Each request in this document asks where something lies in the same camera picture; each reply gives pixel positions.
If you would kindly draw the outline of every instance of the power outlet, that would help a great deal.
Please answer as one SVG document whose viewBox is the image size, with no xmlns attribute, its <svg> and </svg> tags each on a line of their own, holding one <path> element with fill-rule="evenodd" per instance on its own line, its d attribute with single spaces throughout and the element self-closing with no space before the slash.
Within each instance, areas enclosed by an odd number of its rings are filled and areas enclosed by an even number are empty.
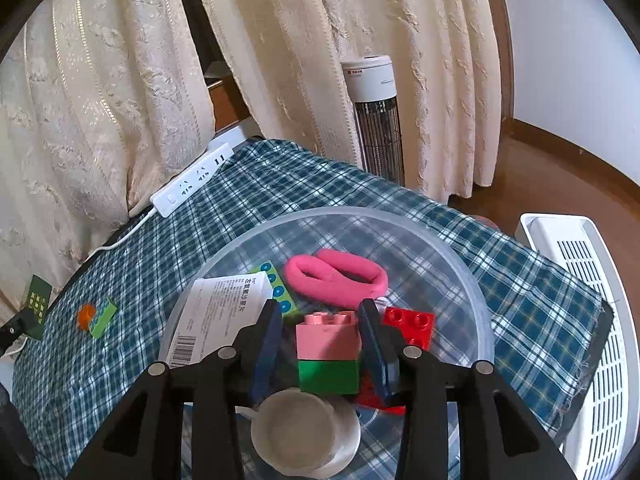
<svg viewBox="0 0 640 480">
<path fill-rule="evenodd" d="M 223 144 L 212 152 L 207 152 L 186 168 L 163 188 L 151 195 L 151 203 L 167 218 L 185 200 L 204 186 L 213 177 L 220 165 L 234 154 L 228 144 Z"/>
</svg>

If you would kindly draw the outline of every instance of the pink lego brick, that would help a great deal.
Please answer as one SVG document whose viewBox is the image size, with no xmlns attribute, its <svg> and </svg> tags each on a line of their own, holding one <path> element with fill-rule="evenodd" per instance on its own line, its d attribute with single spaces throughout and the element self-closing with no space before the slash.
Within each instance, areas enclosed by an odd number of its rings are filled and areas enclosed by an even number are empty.
<svg viewBox="0 0 640 480">
<path fill-rule="evenodd" d="M 311 361 L 355 361 L 362 343 L 356 313 L 315 312 L 296 325 L 298 359 Z"/>
</svg>

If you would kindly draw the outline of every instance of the lace curtain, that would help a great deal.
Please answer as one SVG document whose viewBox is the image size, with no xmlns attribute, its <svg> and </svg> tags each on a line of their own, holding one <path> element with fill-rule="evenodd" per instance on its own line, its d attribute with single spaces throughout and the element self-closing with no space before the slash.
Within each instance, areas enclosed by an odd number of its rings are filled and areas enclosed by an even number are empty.
<svg viewBox="0 0 640 480">
<path fill-rule="evenodd" d="M 0 65 L 0 324 L 206 148 L 180 0 L 45 0 Z"/>
<path fill-rule="evenodd" d="M 263 133 L 360 163 L 342 59 L 394 63 L 405 183 L 446 202 L 491 184 L 500 67 L 488 0 L 203 0 Z"/>
</svg>

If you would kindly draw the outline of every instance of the pink fabric loop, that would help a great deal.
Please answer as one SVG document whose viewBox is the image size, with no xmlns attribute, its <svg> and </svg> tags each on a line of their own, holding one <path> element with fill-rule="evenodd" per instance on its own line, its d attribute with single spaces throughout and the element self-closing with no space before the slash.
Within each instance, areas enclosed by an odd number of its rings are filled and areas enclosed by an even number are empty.
<svg viewBox="0 0 640 480">
<path fill-rule="evenodd" d="M 351 280 L 341 272 L 368 283 Z M 386 272 L 378 264 L 332 249 L 321 249 L 317 256 L 293 256 L 284 265 L 284 276 L 287 285 L 300 294 L 349 310 L 356 310 L 365 298 L 384 296 L 388 287 Z"/>
</svg>

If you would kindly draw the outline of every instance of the green lego plate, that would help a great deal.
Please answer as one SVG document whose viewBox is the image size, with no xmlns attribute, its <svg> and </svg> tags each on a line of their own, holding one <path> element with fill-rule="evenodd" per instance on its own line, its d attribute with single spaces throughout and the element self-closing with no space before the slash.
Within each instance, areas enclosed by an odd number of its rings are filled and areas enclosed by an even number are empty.
<svg viewBox="0 0 640 480">
<path fill-rule="evenodd" d="M 107 325 L 117 311 L 118 308 L 113 301 L 111 301 L 111 298 L 103 298 L 89 325 L 90 334 L 98 339 L 107 329 Z"/>
<path fill-rule="evenodd" d="M 260 266 L 254 267 L 249 272 L 260 272 L 261 270 L 267 273 L 267 277 L 269 279 L 269 282 L 271 283 L 271 287 L 273 288 L 273 299 L 280 303 L 282 317 L 301 316 L 302 313 L 298 310 L 296 302 L 293 301 L 293 298 L 287 290 L 284 282 L 280 278 L 280 275 L 273 265 L 273 262 L 271 260 L 268 260 Z"/>
</svg>

